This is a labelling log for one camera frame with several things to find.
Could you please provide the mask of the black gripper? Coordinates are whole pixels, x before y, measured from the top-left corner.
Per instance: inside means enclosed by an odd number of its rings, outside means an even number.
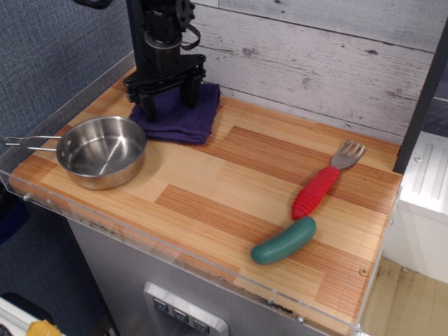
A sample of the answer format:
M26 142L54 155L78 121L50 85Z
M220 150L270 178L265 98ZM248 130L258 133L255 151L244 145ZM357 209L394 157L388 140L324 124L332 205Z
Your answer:
M206 57L182 55L180 38L173 43L144 39L143 55L147 73L140 77L136 70L125 79L125 86L128 100L140 105L148 121L155 123L158 119L154 95L172 88L179 87L182 102L190 109L195 108L206 74Z

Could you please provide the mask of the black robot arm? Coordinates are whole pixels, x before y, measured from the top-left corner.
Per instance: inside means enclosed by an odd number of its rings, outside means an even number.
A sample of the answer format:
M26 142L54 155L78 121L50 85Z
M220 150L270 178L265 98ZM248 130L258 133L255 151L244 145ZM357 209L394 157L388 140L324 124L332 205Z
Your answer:
M194 108L206 76L202 54L183 55L200 44L191 1L128 1L127 11L136 71L124 81L127 98L157 120L154 96L180 88L181 100Z

